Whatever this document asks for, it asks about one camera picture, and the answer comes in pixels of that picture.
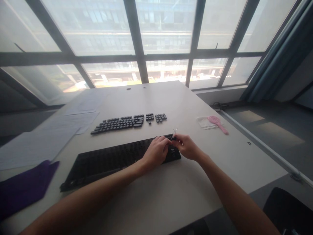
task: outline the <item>black keyboard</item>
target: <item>black keyboard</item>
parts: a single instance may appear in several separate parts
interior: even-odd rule
[[[172,134],[165,135],[169,139],[172,136]],[[67,179],[60,187],[61,192],[85,186],[132,165],[143,157],[153,139],[80,153]],[[176,147],[170,145],[168,148],[169,151],[163,163],[181,159]]]
[[[98,126],[96,126],[95,130],[92,131],[90,134],[91,135],[96,135],[104,132],[109,132],[109,131],[117,131],[117,130],[123,130],[123,129],[128,129],[128,128],[139,128],[142,127],[143,125],[143,119],[144,115],[139,114],[135,115],[134,117],[132,116],[126,116],[126,117],[117,117],[117,118],[112,118],[108,120],[103,120],[102,123],[100,123]],[[157,114],[156,115],[156,122],[157,123],[162,123],[162,120],[166,120],[167,117],[165,114]],[[153,113],[146,114],[146,121],[149,122],[149,125],[151,125],[151,121],[154,120],[154,115]]]

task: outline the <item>forearm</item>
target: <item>forearm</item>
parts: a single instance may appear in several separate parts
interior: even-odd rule
[[[80,225],[113,195],[144,174],[141,161],[95,181],[60,200],[21,234],[61,234]]]
[[[197,161],[213,184],[226,212],[243,234],[279,234],[252,198],[228,177],[206,154]]]

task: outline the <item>purple cloth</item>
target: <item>purple cloth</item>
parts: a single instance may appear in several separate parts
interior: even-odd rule
[[[46,160],[0,182],[0,221],[42,199],[58,166]]]

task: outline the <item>person's left hand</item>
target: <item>person's left hand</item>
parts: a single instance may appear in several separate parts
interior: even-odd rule
[[[144,173],[153,170],[164,162],[168,152],[168,145],[170,144],[171,141],[164,136],[157,136],[152,140],[146,153],[140,160],[143,164]]]

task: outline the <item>window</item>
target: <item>window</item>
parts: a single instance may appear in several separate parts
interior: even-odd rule
[[[97,88],[141,84],[137,62],[83,64]]]
[[[189,53],[196,3],[136,0],[144,53]]]
[[[24,0],[0,0],[0,52],[60,49]]]
[[[265,51],[294,3],[295,0],[260,0],[238,51]]]
[[[195,59],[192,64],[189,88],[216,87],[226,61],[226,58]]]
[[[248,84],[299,3],[0,0],[0,68],[38,105],[65,104],[89,88]]]
[[[198,49],[229,48],[246,0],[207,0]]]
[[[186,83],[188,60],[147,61],[149,83],[179,80]]]
[[[134,55],[123,0],[42,0],[76,55]]]
[[[72,64],[3,67],[3,70],[47,105],[67,103],[89,88]]]
[[[244,84],[260,59],[261,57],[235,58],[223,86]]]

